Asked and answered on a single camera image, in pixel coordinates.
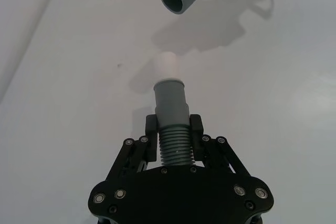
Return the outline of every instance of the black metal frame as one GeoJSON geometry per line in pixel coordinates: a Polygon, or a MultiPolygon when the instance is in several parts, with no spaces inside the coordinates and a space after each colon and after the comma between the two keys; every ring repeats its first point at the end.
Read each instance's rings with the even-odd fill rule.
{"type": "Polygon", "coordinates": [[[88,206],[98,223],[118,224],[260,224],[261,214],[274,203],[268,186],[251,177],[224,137],[204,135],[199,115],[190,116],[194,159],[199,166],[161,166],[146,170],[156,161],[158,123],[156,115],[146,117],[145,136],[128,138],[106,180],[92,190],[88,206]],[[235,193],[235,186],[245,189],[235,193]],[[263,188],[268,197],[260,198],[263,188]],[[122,189],[126,195],[116,197],[122,189]],[[97,194],[104,200],[94,202],[97,194]]]}

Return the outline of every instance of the white wall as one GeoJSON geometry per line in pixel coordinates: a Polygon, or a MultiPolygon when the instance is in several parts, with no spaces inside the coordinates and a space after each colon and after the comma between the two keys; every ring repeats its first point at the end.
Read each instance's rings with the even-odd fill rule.
{"type": "Polygon", "coordinates": [[[0,223],[97,222],[89,193],[143,134],[162,50],[206,133],[272,190],[264,223],[334,223],[335,3],[51,0],[0,104],[0,223]]]}
{"type": "Polygon", "coordinates": [[[49,0],[0,0],[0,101],[49,0]]]}

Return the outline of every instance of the screw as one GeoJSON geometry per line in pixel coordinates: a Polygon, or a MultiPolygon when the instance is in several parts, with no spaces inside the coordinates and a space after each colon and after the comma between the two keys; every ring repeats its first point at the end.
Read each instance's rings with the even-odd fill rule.
{"type": "Polygon", "coordinates": [[[253,210],[254,209],[254,204],[252,201],[247,201],[245,202],[245,207],[248,209],[248,210],[253,210]]]}
{"type": "Polygon", "coordinates": [[[190,171],[192,172],[192,173],[196,173],[197,172],[197,169],[196,169],[196,167],[190,167],[190,171]]]}
{"type": "Polygon", "coordinates": [[[166,168],[162,168],[162,169],[161,169],[161,173],[162,173],[162,174],[166,174],[167,172],[168,172],[168,170],[167,170],[166,168]]]}
{"type": "Polygon", "coordinates": [[[114,193],[114,197],[116,199],[122,199],[123,197],[125,197],[125,195],[126,195],[126,191],[123,189],[119,189],[114,193]]]}
{"type": "Polygon", "coordinates": [[[222,138],[222,137],[219,137],[219,138],[217,139],[217,141],[218,141],[220,144],[224,144],[224,143],[225,143],[225,139],[222,138]]]}
{"type": "Polygon", "coordinates": [[[131,145],[131,144],[133,144],[133,140],[130,140],[130,139],[128,139],[128,140],[126,140],[126,145],[131,145]]]}
{"type": "Polygon", "coordinates": [[[233,189],[235,190],[235,193],[239,196],[245,195],[245,189],[243,189],[241,186],[235,186],[233,189]]]}
{"type": "Polygon", "coordinates": [[[268,194],[265,189],[257,188],[255,192],[256,195],[261,199],[266,199],[268,197],[268,194]]]}
{"type": "Polygon", "coordinates": [[[147,141],[148,141],[148,138],[147,137],[142,137],[141,139],[140,139],[140,141],[142,142],[142,143],[146,143],[147,141]]]}
{"type": "Polygon", "coordinates": [[[98,193],[94,196],[93,203],[96,203],[96,204],[102,203],[104,201],[104,199],[105,199],[105,194],[98,193]]]}
{"type": "Polygon", "coordinates": [[[203,136],[203,137],[202,137],[202,140],[203,140],[204,142],[208,142],[208,141],[210,140],[210,138],[209,138],[208,136],[203,136]]]}
{"type": "Polygon", "coordinates": [[[109,208],[109,213],[110,214],[115,214],[117,212],[118,208],[116,205],[112,205],[110,208],[109,208]]]}

